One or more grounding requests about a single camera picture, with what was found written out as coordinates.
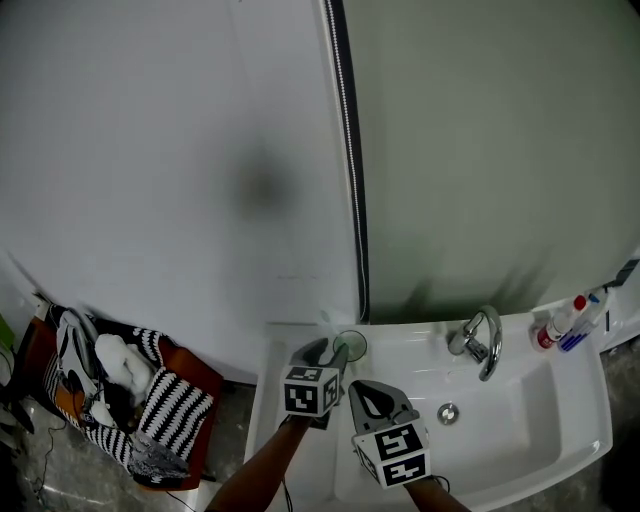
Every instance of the human arm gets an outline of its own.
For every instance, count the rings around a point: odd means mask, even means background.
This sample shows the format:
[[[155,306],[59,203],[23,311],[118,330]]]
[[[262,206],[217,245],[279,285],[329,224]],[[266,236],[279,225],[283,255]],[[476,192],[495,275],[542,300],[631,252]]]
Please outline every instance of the human arm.
[[[433,479],[415,480],[404,487],[420,512],[470,512]]]
[[[278,492],[313,418],[292,416],[214,496],[207,510],[263,512]]]

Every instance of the tiled floor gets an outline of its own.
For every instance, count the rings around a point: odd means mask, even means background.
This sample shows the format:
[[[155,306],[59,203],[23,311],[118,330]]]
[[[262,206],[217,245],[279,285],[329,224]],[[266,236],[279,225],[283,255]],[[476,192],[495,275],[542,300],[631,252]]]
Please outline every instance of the tiled floor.
[[[640,345],[625,345],[602,356],[614,426],[614,439],[640,420]],[[254,389],[228,386],[225,389],[214,435],[209,447],[209,471],[220,482],[227,480],[242,464]],[[24,453],[17,460],[18,480],[27,501],[23,510],[56,512],[134,511],[170,512],[188,509],[165,493],[140,489],[127,473],[97,447],[86,442],[71,427],[53,432],[54,450],[49,456],[44,505],[31,492],[32,484],[42,475],[44,455],[50,447],[48,427],[62,421],[26,402],[37,428],[34,436],[24,439]],[[603,464],[599,461],[546,491],[500,509],[500,512],[611,512],[600,499]],[[219,484],[204,482],[200,489],[176,493],[191,508],[204,510]]]

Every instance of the clothes pile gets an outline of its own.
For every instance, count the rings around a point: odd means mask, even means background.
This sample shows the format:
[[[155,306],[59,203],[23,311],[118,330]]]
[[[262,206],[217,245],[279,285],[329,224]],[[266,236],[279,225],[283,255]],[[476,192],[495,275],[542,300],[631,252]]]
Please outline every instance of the clothes pile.
[[[161,333],[99,324],[55,305],[48,315],[57,326],[57,357],[44,380],[52,402],[137,482],[179,487],[213,398],[164,366]],[[98,331],[104,324],[110,332]],[[74,414],[60,407],[60,389],[72,397]],[[84,397],[80,405],[77,396]]]

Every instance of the white sink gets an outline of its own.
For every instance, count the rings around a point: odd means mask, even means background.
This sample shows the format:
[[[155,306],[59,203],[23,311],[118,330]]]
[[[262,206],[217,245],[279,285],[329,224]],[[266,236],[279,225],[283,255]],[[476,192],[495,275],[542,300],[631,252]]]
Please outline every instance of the white sink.
[[[344,387],[359,378],[402,389],[429,432],[433,473],[448,478],[452,493],[474,511],[506,505],[568,477],[612,446],[606,385],[593,340],[568,354],[539,353],[528,337],[533,321],[531,314],[502,317],[502,357],[487,382],[479,380],[480,366],[470,356],[449,353],[445,334],[456,323],[339,328],[359,331],[369,344],[365,358],[348,370]],[[248,457],[284,417],[279,380],[290,354],[326,335],[318,326],[271,330]],[[478,339],[488,344],[486,323]],[[448,402],[460,414],[445,426],[436,413]],[[352,453],[354,433],[345,395],[329,429],[309,432],[287,473],[296,510],[415,510],[404,489],[383,491],[359,465]]]

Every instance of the chrome faucet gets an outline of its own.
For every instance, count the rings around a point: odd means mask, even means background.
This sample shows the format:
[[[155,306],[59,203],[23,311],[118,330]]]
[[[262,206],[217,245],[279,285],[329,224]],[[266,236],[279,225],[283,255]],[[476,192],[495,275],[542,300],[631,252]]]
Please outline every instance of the chrome faucet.
[[[489,323],[489,348],[476,340],[478,326],[483,318]],[[502,353],[502,322],[493,306],[482,306],[471,320],[458,328],[449,341],[449,352],[453,355],[459,356],[465,349],[478,364],[488,358],[480,370],[480,380],[488,381],[496,371]]]

